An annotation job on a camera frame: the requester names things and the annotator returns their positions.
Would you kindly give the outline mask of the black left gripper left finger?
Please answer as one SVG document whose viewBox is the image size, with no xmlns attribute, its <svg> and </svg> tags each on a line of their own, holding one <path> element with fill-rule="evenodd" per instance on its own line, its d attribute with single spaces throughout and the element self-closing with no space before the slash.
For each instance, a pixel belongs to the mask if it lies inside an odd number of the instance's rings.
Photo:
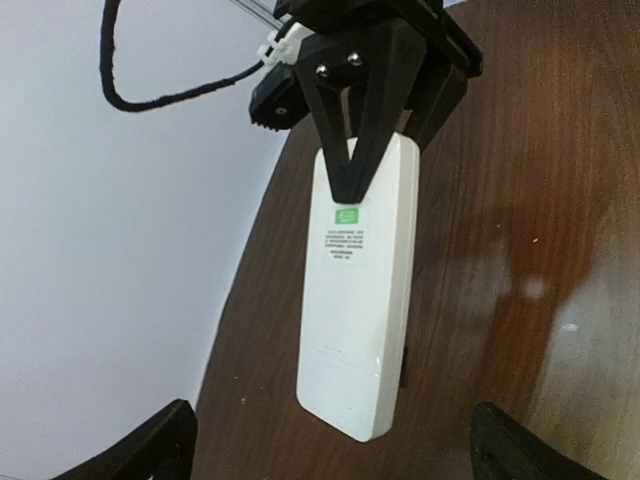
<svg viewBox="0 0 640 480">
<path fill-rule="evenodd" d="M 109 449 L 56 478 L 189 479 L 197 433 L 194 410 L 188 401 L 177 399 Z"/>
</svg>

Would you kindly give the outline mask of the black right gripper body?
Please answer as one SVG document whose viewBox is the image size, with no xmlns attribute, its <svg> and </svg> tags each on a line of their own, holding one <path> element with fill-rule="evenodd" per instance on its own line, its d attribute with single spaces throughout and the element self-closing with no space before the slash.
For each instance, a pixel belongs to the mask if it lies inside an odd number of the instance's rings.
<svg viewBox="0 0 640 480">
<path fill-rule="evenodd" d="M 478 46 L 446 13 L 442 1 L 278 1 L 273 16 L 288 15 L 320 34 L 335 35 L 357 27 L 370 31 L 388 19 L 402 19 L 426 42 L 423 64 L 453 64 L 467 80 L 482 74 L 483 55 Z"/>
</svg>

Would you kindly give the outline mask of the white remote control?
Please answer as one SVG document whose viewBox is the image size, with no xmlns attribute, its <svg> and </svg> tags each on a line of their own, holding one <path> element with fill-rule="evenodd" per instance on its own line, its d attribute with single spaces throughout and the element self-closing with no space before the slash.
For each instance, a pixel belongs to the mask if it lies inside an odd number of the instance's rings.
<svg viewBox="0 0 640 480">
<path fill-rule="evenodd" d="M 368 442 L 392 426 L 404 357 L 419 193 L 418 145 L 394 134 L 364 199 L 332 198 L 315 159 L 296 397 Z"/>
</svg>

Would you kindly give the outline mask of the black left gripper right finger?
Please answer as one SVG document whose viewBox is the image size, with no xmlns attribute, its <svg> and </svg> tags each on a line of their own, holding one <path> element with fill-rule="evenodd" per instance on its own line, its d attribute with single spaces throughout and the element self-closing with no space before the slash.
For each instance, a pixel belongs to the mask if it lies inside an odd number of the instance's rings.
<svg viewBox="0 0 640 480">
<path fill-rule="evenodd" d="M 523 425 L 497 405 L 477 404 L 471 417 L 474 479 L 637 479 L 639 420 L 621 416 L 537 412 Z"/>
</svg>

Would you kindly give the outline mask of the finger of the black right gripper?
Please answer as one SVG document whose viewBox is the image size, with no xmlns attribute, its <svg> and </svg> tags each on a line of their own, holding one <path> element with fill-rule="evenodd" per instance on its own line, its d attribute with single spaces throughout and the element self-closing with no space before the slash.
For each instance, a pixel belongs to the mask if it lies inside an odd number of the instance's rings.
<svg viewBox="0 0 640 480">
<path fill-rule="evenodd" d="M 335 202 L 364 199 L 425 53 L 425 39 L 402 19 L 303 40 L 296 74 Z"/>
<path fill-rule="evenodd" d="M 467 92 L 466 75 L 453 64 L 429 66 L 419 74 L 407 103 L 403 134 L 424 153 Z"/>
</svg>

